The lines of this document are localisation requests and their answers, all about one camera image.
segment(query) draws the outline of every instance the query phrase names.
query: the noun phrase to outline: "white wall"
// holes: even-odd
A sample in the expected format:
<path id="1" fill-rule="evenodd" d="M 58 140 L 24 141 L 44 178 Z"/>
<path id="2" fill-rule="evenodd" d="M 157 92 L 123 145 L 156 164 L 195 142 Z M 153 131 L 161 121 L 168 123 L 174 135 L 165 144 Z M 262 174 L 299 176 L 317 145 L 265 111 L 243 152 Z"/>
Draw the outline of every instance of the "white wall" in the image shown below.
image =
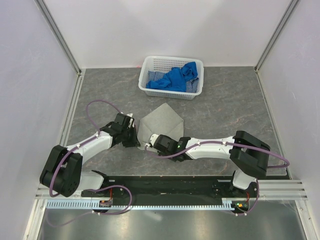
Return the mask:
<path id="1" fill-rule="evenodd" d="M 0 3 L 0 235 L 20 240 L 76 73 L 33 0 Z"/>
<path id="2" fill-rule="evenodd" d="M 149 55 L 254 66 L 290 0 L 45 0 L 82 68 Z"/>
<path id="3" fill-rule="evenodd" d="M 320 224 L 320 1 L 301 0 L 260 71 L 291 170 Z"/>

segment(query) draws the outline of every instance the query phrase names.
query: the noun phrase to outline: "gray stone surface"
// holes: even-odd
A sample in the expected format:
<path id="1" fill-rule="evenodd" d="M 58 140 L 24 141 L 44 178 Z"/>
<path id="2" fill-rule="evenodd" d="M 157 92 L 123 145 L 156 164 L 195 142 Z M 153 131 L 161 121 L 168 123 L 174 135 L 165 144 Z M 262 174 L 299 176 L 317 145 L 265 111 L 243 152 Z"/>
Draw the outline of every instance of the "gray stone surface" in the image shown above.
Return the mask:
<path id="1" fill-rule="evenodd" d="M 139 120 L 168 103 L 184 119 L 184 136 L 217 139 L 244 130 L 279 152 L 275 134 L 253 67 L 205 67 L 202 93 L 193 100 L 147 96 L 138 88 L 140 68 L 87 69 L 76 106 L 68 145 L 95 133 L 86 117 L 86 105 L 95 99 L 113 102 Z M 113 121 L 116 111 L 105 103 L 93 103 L 89 113 L 99 126 Z M 282 164 L 273 157 L 269 165 Z M 231 160 L 197 159 L 173 162 L 153 158 L 137 148 L 117 145 L 98 153 L 83 166 L 107 175 L 231 175 Z M 270 169 L 269 175 L 285 174 Z"/>

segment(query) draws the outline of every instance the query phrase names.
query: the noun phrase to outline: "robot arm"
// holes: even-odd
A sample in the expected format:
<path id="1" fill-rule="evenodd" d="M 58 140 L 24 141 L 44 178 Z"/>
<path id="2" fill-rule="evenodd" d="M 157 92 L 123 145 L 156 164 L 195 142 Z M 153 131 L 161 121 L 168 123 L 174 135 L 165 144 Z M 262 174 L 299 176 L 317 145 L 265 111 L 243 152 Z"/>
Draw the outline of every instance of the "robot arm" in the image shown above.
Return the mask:
<path id="1" fill-rule="evenodd" d="M 82 165 L 99 152 L 120 143 L 125 148 L 140 146 L 132 114 L 118 113 L 114 121 L 100 128 L 100 133 L 96 132 L 93 136 L 74 145 L 53 147 L 41 173 L 40 183 L 49 187 L 62 158 L 71 149 L 78 147 L 67 157 L 59 169 L 54 180 L 53 190 L 69 197 L 76 190 L 99 189 L 104 180 L 103 176 L 96 172 L 82 172 Z"/>
<path id="2" fill-rule="evenodd" d="M 198 139 L 194 137 L 181 137 L 175 141 L 165 135 L 153 134 L 149 140 L 152 148 L 158 150 L 160 155 L 169 156 L 188 149 L 183 154 L 173 157 L 173 161 L 194 160 L 200 158 L 231 159 L 239 169 L 233 174 L 232 185 L 246 190 L 251 182 L 264 179 L 267 174 L 269 155 L 256 150 L 215 144 L 208 142 L 228 142 L 258 147 L 270 151 L 270 147 L 245 131 L 237 131 L 235 136 L 221 139 Z"/>

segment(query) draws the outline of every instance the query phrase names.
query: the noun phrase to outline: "gray fabric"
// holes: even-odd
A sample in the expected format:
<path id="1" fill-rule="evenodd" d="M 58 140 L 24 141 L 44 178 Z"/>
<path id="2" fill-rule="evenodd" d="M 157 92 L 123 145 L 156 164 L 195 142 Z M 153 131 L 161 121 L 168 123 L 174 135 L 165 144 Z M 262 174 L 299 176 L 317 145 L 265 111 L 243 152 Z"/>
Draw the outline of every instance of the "gray fabric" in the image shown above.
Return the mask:
<path id="1" fill-rule="evenodd" d="M 184 120 L 167 103 L 164 103 L 140 120 L 137 134 L 141 144 L 139 149 L 145 149 L 145 144 L 149 142 L 152 134 L 167 135 L 178 141 L 184 136 Z"/>

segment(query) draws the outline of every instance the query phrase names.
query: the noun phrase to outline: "laundry basket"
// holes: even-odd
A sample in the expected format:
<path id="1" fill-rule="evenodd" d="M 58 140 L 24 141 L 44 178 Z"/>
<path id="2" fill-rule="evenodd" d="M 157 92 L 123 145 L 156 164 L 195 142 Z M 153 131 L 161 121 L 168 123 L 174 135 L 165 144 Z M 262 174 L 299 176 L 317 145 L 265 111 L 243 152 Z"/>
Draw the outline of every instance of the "laundry basket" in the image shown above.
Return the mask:
<path id="1" fill-rule="evenodd" d="M 182 68 L 185 64 L 190 62 L 195 62 L 196 70 L 198 72 L 199 83 L 197 86 L 196 93 L 146 88 L 147 83 L 149 81 L 149 71 L 167 73 L 173 67 Z M 204 64 L 200 60 L 191 58 L 181 58 L 172 56 L 148 56 L 145 58 L 143 62 L 138 85 L 139 88 L 149 96 L 191 100 L 194 99 L 195 96 L 201 94 L 202 92 L 202 87 L 204 85 Z"/>

